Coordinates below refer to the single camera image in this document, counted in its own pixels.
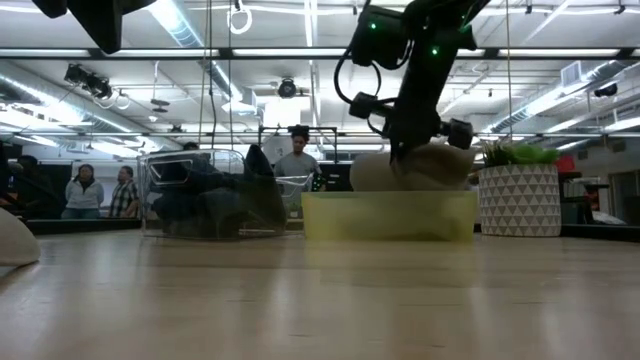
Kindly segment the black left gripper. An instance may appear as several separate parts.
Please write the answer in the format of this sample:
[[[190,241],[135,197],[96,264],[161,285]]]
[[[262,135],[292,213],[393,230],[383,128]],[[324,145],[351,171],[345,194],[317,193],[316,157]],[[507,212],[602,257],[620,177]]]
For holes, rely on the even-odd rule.
[[[412,150],[439,135],[450,145],[468,150],[473,126],[457,119],[444,122],[437,112],[454,60],[453,54],[412,55],[396,97],[379,99],[360,92],[351,101],[349,114],[365,120],[372,114],[384,117],[383,128],[375,132],[388,139],[393,150]]]

